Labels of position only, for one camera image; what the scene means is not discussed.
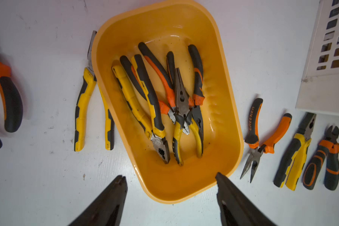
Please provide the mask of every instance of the pliers handle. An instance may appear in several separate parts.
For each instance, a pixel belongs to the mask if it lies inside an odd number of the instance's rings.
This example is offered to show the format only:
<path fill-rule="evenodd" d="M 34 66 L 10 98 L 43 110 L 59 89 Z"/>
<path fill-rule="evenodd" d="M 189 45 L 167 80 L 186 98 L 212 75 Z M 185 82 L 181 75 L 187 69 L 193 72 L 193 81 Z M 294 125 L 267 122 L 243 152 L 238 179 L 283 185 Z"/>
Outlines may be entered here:
<path fill-rule="evenodd" d="M 0 62 L 0 94 L 4 106 L 4 127 L 9 133 L 16 132 L 23 119 L 23 103 L 18 89 L 11 80 L 11 69 Z"/>
<path fill-rule="evenodd" d="M 156 131 L 157 134 L 154 132 L 154 127 L 153 127 L 154 118 L 156 116 L 155 115 L 152 116 L 152 114 L 154 112 L 158 116 L 158 111 L 160 112 L 160 110 L 159 109 L 154 110 L 155 106 L 152 105 L 152 107 L 153 107 L 153 109 L 151 111 L 152 117 L 150 118 L 145 113 L 142 106 L 140 105 L 140 103 L 139 103 L 139 101 L 136 97 L 136 94 L 135 94 L 135 92 L 132 88 L 131 81 L 129 80 L 125 70 L 123 69 L 123 67 L 113 66 L 112 70 L 113 70 L 113 73 L 118 80 L 119 86 L 122 89 L 123 95 L 124 95 L 124 97 L 127 101 L 127 104 L 129 106 L 130 110 L 132 111 L 136 120 L 140 123 L 140 125 L 144 129 L 146 137 L 149 140 L 152 141 L 154 148 L 156 149 L 158 155 L 162 158 L 164 163 L 168 164 L 168 162 L 170 161 L 170 152 L 169 152 L 169 149 L 168 149 L 167 140 L 165 138 L 166 132 L 164 131 L 164 127 L 163 127 L 163 130 L 162 130 L 163 132 L 158 133 L 158 131 Z"/>
<path fill-rule="evenodd" d="M 132 84 L 134 85 L 138 93 L 141 95 L 141 97 L 147 100 L 147 98 L 145 97 L 145 93 L 143 92 L 142 87 L 140 86 L 140 82 L 139 82 L 139 78 L 136 73 L 136 70 L 134 69 L 129 59 L 126 56 L 121 56 L 119 58 L 119 61 L 121 62 L 125 72 L 127 73 L 129 79 L 131 80 Z M 172 108 L 167 106 L 167 104 L 165 104 L 163 101 L 158 100 L 158 103 L 159 103 L 161 113 L 168 115 L 169 118 L 172 120 L 173 124 L 175 124 L 176 119 L 175 119 Z"/>

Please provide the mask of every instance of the orange tray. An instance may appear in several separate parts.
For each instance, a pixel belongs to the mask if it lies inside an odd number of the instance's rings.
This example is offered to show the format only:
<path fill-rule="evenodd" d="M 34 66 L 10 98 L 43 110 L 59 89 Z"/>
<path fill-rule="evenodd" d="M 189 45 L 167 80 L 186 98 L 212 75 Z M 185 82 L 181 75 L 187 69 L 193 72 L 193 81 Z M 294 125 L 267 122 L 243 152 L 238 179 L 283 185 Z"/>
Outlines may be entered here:
<path fill-rule="evenodd" d="M 194 71 L 187 46 L 194 44 L 198 48 L 206 97 L 201 106 L 204 120 L 201 159 L 196 157 L 193 134 L 182 134 L 180 150 L 184 165 L 177 165 L 173 153 L 170 163 L 165 165 L 129 110 L 111 67 L 119 64 L 122 55 L 130 59 L 140 54 L 137 48 L 140 42 L 147 44 L 164 68 L 167 68 L 167 52 L 174 53 L 176 67 L 180 68 L 190 95 Z M 158 99 L 167 102 L 159 77 L 144 62 Z M 109 19 L 94 39 L 92 63 L 128 156 L 149 197 L 161 203 L 178 203 L 215 185 L 217 172 L 229 177 L 235 171 L 243 155 L 244 142 L 220 34 L 215 20 L 203 6 L 191 0 L 168 0 Z M 137 91 L 136 94 L 149 115 L 147 102 Z M 162 115 L 162 121 L 172 152 L 174 125 L 166 115 Z"/>

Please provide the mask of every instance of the pliers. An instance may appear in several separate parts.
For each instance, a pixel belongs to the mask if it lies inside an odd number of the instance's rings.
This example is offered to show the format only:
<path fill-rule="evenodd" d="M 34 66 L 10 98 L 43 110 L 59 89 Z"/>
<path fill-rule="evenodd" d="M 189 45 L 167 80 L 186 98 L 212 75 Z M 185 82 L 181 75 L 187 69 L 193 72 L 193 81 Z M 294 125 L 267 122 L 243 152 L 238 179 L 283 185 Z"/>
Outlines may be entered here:
<path fill-rule="evenodd" d="M 172 150 L 176 161 L 180 166 L 183 166 L 183 160 L 179 151 L 180 139 L 184 124 L 187 123 L 192 133 L 195 136 L 197 151 L 196 155 L 201 158 L 203 155 L 203 136 L 200 127 L 193 118 L 193 108 L 190 110 L 188 103 L 188 94 L 182 82 L 182 77 L 179 68 L 175 69 L 175 104 L 176 104 L 176 124 L 173 132 Z"/>
<path fill-rule="evenodd" d="M 129 79 L 131 80 L 132 84 L 134 85 L 138 93 L 146 100 L 145 93 L 143 92 L 139 84 L 138 75 L 133 65 L 131 64 L 131 62 L 128 60 L 126 56 L 121 56 L 119 58 L 119 61 L 121 62 L 125 72 L 127 73 Z M 167 106 L 167 104 L 165 104 L 163 101 L 158 100 L 158 103 L 159 103 L 161 113 L 168 115 L 169 118 L 172 120 L 173 124 L 175 124 L 176 118 L 175 118 L 175 113 L 173 109 Z"/>
<path fill-rule="evenodd" d="M 11 80 L 11 68 L 0 62 L 0 94 L 4 107 L 4 128 L 7 132 L 16 132 L 23 119 L 23 103 L 18 89 Z"/>
<path fill-rule="evenodd" d="M 140 87 L 145 94 L 151 117 L 147 116 L 136 97 L 132 88 L 131 81 L 128 78 L 126 71 L 120 65 L 113 66 L 112 70 L 116 76 L 118 83 L 122 89 L 127 104 L 133 115 L 140 123 L 145 131 L 146 137 L 152 141 L 153 146 L 165 164 L 170 161 L 170 151 L 166 140 L 166 131 L 162 123 L 161 110 L 158 103 L 157 95 L 153 85 L 148 77 L 142 57 L 137 54 L 132 59 L 133 69 L 138 75 Z"/>
<path fill-rule="evenodd" d="M 154 54 L 151 52 L 151 50 L 147 47 L 147 45 L 144 42 L 140 42 L 138 44 L 138 49 L 142 53 L 143 57 L 146 59 L 146 61 L 149 63 L 149 65 L 154 69 L 158 77 L 160 78 L 164 90 L 166 92 L 166 98 L 169 103 L 170 114 L 176 112 L 176 103 L 175 103 L 175 91 L 174 91 L 174 78 L 175 78 L 175 60 L 172 52 L 168 52 L 167 54 L 167 70 L 164 69 L 164 67 L 161 65 L 161 63 L 158 61 L 158 59 L 154 56 Z M 193 106 L 193 101 L 190 98 L 189 104 Z M 176 120 L 170 116 L 172 122 L 175 124 Z M 183 132 L 188 135 L 189 128 L 188 124 L 185 122 Z"/>
<path fill-rule="evenodd" d="M 315 186 L 321 167 L 326 160 L 324 185 L 329 190 L 335 190 L 339 182 L 339 128 L 330 126 L 325 132 L 325 138 L 318 144 L 317 151 L 308 163 L 304 172 L 303 185 L 309 190 Z"/>
<path fill-rule="evenodd" d="M 280 121 L 278 128 L 275 133 L 267 139 L 260 147 L 259 147 L 259 136 L 257 130 L 257 122 L 260 113 L 260 109 L 262 106 L 263 100 L 261 98 L 256 98 L 252 104 L 250 114 L 249 114 L 249 132 L 245 139 L 245 142 L 252 149 L 249 157 L 247 158 L 244 170 L 242 171 L 240 179 L 246 174 L 246 172 L 251 168 L 251 177 L 250 183 L 252 182 L 258 165 L 260 163 L 260 158 L 263 153 L 271 153 L 274 154 L 274 146 L 275 144 L 285 135 L 286 131 L 289 129 L 292 116 L 289 113 L 285 113 Z"/>
<path fill-rule="evenodd" d="M 274 184 L 277 187 L 282 188 L 286 182 L 289 189 L 295 190 L 306 161 L 315 119 L 316 114 L 306 113 L 298 131 L 285 150 L 274 179 Z"/>
<path fill-rule="evenodd" d="M 83 85 L 78 96 L 76 112 L 75 112 L 75 134 L 74 134 L 74 151 L 81 151 L 85 144 L 85 131 L 87 127 L 87 110 L 90 98 L 97 84 L 92 66 L 92 45 L 97 34 L 96 31 L 92 32 L 90 44 L 87 53 L 88 66 L 84 68 Z M 109 107 L 102 91 L 99 88 L 100 95 L 102 96 L 104 110 L 105 110 L 105 149 L 112 150 L 114 148 L 114 121 L 109 111 Z"/>

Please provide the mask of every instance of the pliers jaw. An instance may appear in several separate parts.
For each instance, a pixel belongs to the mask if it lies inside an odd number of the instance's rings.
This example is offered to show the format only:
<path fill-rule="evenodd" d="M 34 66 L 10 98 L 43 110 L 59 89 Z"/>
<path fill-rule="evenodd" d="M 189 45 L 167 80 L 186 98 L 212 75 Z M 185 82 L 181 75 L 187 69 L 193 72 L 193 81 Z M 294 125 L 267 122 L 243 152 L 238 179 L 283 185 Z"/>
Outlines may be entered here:
<path fill-rule="evenodd" d="M 197 126 L 199 127 L 201 139 L 203 140 L 203 119 L 202 119 L 202 113 L 201 113 L 201 109 L 200 109 L 199 105 L 195 105 L 191 109 L 191 114 L 192 114 L 192 118 L 194 119 Z"/>
<path fill-rule="evenodd" d="M 263 148 L 256 148 L 256 149 L 252 149 L 252 152 L 250 153 L 249 157 L 247 158 L 247 161 L 246 161 L 246 164 L 245 164 L 245 167 L 244 167 L 244 170 L 242 171 L 242 174 L 241 174 L 241 177 L 240 179 L 242 179 L 244 177 L 244 175 L 247 173 L 247 171 L 250 169 L 250 166 L 252 164 L 252 167 L 251 167 L 251 176 L 250 176 L 250 183 L 252 182 L 254 176 L 255 176 L 255 173 L 256 173 L 256 170 L 257 170 L 257 167 L 260 163 L 260 158 L 263 154 L 263 151 L 264 149 Z"/>
<path fill-rule="evenodd" d="M 184 118 L 188 115 L 190 108 L 188 106 L 188 96 L 185 87 L 182 82 L 180 69 L 175 69 L 175 104 L 177 112 Z"/>
<path fill-rule="evenodd" d="M 93 66 L 92 66 L 92 46 L 93 46 L 93 41 L 95 38 L 95 35 L 97 34 L 96 31 L 92 32 L 92 37 L 90 39 L 90 44 L 89 44 L 89 48 L 88 48 L 88 53 L 87 53 L 87 59 L 88 59 L 88 67 L 87 69 L 90 71 L 90 73 L 94 76 L 94 70 L 93 70 Z"/>
<path fill-rule="evenodd" d="M 337 126 L 334 127 L 333 129 L 333 126 L 330 126 L 326 132 L 325 132 L 325 140 L 328 140 L 330 142 L 332 142 L 333 144 L 336 144 L 337 143 L 337 139 L 339 137 L 339 128 Z"/>
<path fill-rule="evenodd" d="M 170 161 L 170 151 L 168 148 L 168 142 L 166 138 L 160 138 L 152 132 L 151 141 L 154 148 L 156 149 L 158 155 L 161 157 L 165 164 L 168 164 Z"/>
<path fill-rule="evenodd" d="M 311 134 L 314 130 L 316 114 L 314 113 L 307 113 L 305 118 L 301 122 L 297 133 L 303 134 L 305 137 L 305 141 L 311 138 Z"/>

